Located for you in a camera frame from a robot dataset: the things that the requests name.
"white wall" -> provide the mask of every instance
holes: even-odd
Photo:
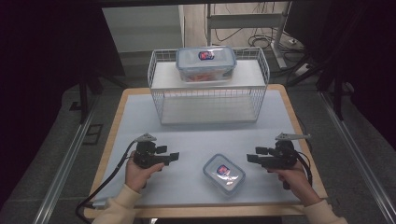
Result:
[[[183,47],[179,6],[103,8],[118,52]]]

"person's left hand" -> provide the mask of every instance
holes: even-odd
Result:
[[[126,163],[125,170],[125,184],[132,190],[139,192],[145,185],[148,179],[157,171],[164,167],[163,163],[155,164],[148,169],[143,169],[134,163],[134,151]]]

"wire basket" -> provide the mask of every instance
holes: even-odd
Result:
[[[262,49],[233,49],[237,66],[223,82],[187,83],[176,49],[152,52],[148,85],[161,124],[256,122],[270,78]]]

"gray carpet floor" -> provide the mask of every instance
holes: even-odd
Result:
[[[278,71],[271,52],[265,51],[265,55],[272,73],[270,83],[284,84],[287,75]],[[132,88],[147,87],[147,66],[128,64],[131,61],[128,57],[133,56],[121,55],[126,77],[118,79]],[[304,131],[312,135],[312,155],[329,194],[328,201],[335,213],[345,217],[349,223],[387,223],[316,91],[316,79],[317,77],[311,77],[296,87],[288,88],[288,94]],[[101,82],[104,92],[99,96],[91,122],[91,125],[102,126],[101,135],[97,143],[95,137],[87,135],[84,138],[84,144],[78,151],[49,223],[82,223],[75,216],[74,210],[78,202],[90,192],[122,94],[122,89],[117,85],[103,78]],[[58,118],[29,170],[5,203],[0,214],[0,223],[33,222],[59,164],[78,131],[79,111],[69,110],[78,101],[78,87],[64,93]],[[395,150],[347,97],[343,99],[343,115],[365,159],[389,197],[396,203],[396,175],[393,174],[396,169]],[[303,216],[290,216],[282,217],[282,223],[307,223],[307,220]]]

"human hand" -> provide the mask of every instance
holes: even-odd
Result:
[[[163,163],[155,164],[148,169],[143,169],[134,163],[134,151],[126,163],[125,170],[125,184],[135,192],[139,192],[145,185],[148,179],[157,171],[164,167]]]
[[[290,190],[299,198],[302,204],[307,207],[309,205],[321,202],[317,193],[312,189],[306,179],[304,168],[299,161],[289,170],[267,169],[269,172],[278,174],[280,181],[287,181]]]

